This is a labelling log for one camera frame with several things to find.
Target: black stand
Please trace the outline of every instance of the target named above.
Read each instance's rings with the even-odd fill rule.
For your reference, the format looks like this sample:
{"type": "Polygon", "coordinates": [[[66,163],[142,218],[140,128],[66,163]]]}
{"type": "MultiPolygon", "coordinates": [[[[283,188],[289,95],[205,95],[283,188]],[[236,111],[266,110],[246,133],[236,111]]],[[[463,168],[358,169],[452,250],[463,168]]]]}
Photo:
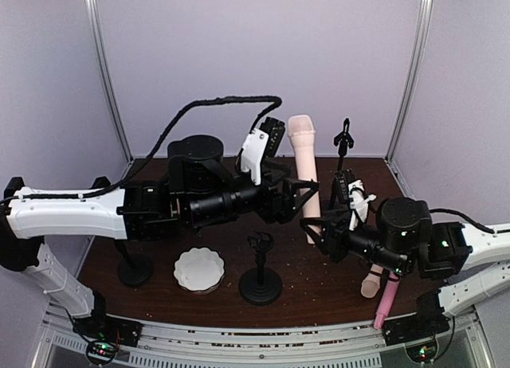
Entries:
{"type": "Polygon", "coordinates": [[[139,287],[152,276],[152,262],[142,254],[129,255],[124,241],[114,241],[115,248],[124,260],[119,263],[117,276],[128,287],[139,287]]]}
{"type": "Polygon", "coordinates": [[[331,196],[329,198],[328,210],[332,210],[335,208],[336,199],[345,195],[344,192],[340,191],[341,187],[339,185],[339,179],[341,176],[339,175],[342,172],[343,166],[343,158],[347,155],[347,149],[352,149],[354,146],[354,140],[349,134],[349,126],[351,122],[349,119],[345,119],[343,121],[343,131],[341,131],[334,139],[333,144],[338,147],[338,166],[336,167],[335,177],[333,178],[333,183],[331,184],[331,196]]]}
{"type": "Polygon", "coordinates": [[[255,249],[257,267],[245,272],[239,280],[239,292],[244,300],[255,306],[265,306],[277,300],[283,290],[280,276],[265,268],[265,254],[273,248],[271,234],[256,232],[258,237],[248,237],[248,243],[255,249]]]}

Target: wood tabletop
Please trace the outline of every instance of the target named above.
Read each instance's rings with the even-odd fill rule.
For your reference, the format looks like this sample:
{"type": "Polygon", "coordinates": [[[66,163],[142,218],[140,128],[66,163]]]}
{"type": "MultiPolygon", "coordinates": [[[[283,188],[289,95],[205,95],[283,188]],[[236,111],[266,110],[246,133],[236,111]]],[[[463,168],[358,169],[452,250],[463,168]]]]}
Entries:
{"type": "MultiPolygon", "coordinates": [[[[277,161],[290,166],[294,163],[292,158],[277,161]]],[[[337,159],[318,158],[316,162],[321,199],[327,199],[337,159]]],[[[382,198],[402,195],[382,159],[346,159],[344,167],[363,180],[367,192],[378,195],[376,205],[382,198]]],[[[166,168],[165,159],[152,160],[137,179],[159,179],[166,168]]],[[[339,264],[332,263],[315,246],[308,245],[298,222],[295,218],[284,225],[266,225],[255,213],[248,213],[235,222],[204,228],[198,235],[184,233],[167,241],[129,242],[131,253],[149,256],[154,265],[153,277],[137,289],[119,282],[116,270],[121,256],[112,240],[97,238],[80,281],[104,295],[109,313],[157,322],[204,327],[297,327],[373,319],[382,290],[374,299],[361,296],[360,285],[367,270],[359,265],[358,258],[348,256],[339,264]],[[246,303],[237,287],[243,272],[255,267],[254,252],[246,241],[254,230],[274,236],[275,245],[267,254],[266,266],[278,272],[284,282],[279,300],[266,307],[246,303]],[[226,269],[220,287],[203,296],[184,291],[173,277],[174,262],[180,254],[201,246],[218,251],[226,269]]],[[[416,272],[406,277],[400,283],[391,315],[416,311],[416,298],[440,284],[420,280],[416,272]]]]}

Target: pink object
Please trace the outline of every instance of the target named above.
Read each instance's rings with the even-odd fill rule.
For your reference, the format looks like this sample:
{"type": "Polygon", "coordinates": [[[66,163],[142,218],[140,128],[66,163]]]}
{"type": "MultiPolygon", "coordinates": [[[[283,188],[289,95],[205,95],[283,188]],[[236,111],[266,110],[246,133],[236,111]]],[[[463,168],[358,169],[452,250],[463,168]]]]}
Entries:
{"type": "MultiPolygon", "coordinates": [[[[390,272],[390,278],[397,279],[397,276],[393,272],[390,272]]],[[[383,327],[384,321],[390,314],[391,306],[393,306],[393,301],[397,295],[398,285],[399,282],[392,282],[391,280],[388,280],[386,284],[381,303],[379,303],[379,308],[375,316],[374,328],[376,330],[380,330],[383,327]]]]}
{"type": "MultiPolygon", "coordinates": [[[[373,264],[370,269],[371,272],[375,272],[377,274],[382,274],[384,268],[378,266],[377,264],[373,264]]],[[[368,273],[367,277],[361,282],[361,295],[364,297],[371,299],[377,295],[379,289],[381,288],[381,278],[374,274],[368,273]]]]}
{"type": "MultiPolygon", "coordinates": [[[[296,155],[297,177],[303,181],[317,181],[316,156],[313,150],[315,129],[308,115],[294,115],[288,119],[288,137],[296,155]]],[[[319,193],[315,193],[303,206],[303,217],[320,217],[319,193]]],[[[312,227],[320,234],[319,227],[312,227]]],[[[307,235],[308,243],[314,242],[307,235]]]]}

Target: white bowl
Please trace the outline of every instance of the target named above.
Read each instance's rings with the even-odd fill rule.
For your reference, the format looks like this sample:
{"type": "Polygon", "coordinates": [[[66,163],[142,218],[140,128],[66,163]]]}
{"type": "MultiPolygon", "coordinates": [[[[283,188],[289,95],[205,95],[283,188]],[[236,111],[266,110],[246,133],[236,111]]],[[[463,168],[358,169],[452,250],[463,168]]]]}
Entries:
{"type": "Polygon", "coordinates": [[[225,261],[207,247],[193,248],[175,262],[174,276],[179,286],[195,294],[209,294],[222,282],[225,261]]]}

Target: light purple wall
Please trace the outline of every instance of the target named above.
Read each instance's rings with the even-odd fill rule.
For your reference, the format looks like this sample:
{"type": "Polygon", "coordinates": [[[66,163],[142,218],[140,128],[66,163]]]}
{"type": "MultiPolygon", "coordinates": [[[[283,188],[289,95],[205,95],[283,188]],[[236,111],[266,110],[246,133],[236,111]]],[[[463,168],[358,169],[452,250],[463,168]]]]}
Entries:
{"type": "MultiPolygon", "coordinates": [[[[117,179],[124,161],[100,84],[84,0],[0,0],[0,191],[87,188],[117,179]]],[[[76,269],[84,237],[53,239],[76,269]]],[[[0,268],[1,366],[28,365],[47,298],[0,268]]]]}
{"type": "MultiPolygon", "coordinates": [[[[386,153],[420,0],[97,0],[120,114],[144,156],[196,99],[276,94],[279,118],[309,114],[318,155],[351,117],[352,155],[386,153]]],[[[262,107],[190,112],[173,139],[218,136],[236,154],[262,107]]],[[[159,155],[166,154],[166,147],[159,155]]],[[[292,148],[285,140],[281,154],[292,148]]]]}
{"type": "MultiPolygon", "coordinates": [[[[434,0],[396,163],[416,198],[510,222],[510,0],[434,0]]],[[[510,293],[477,306],[496,366],[508,366],[510,293]]]]}

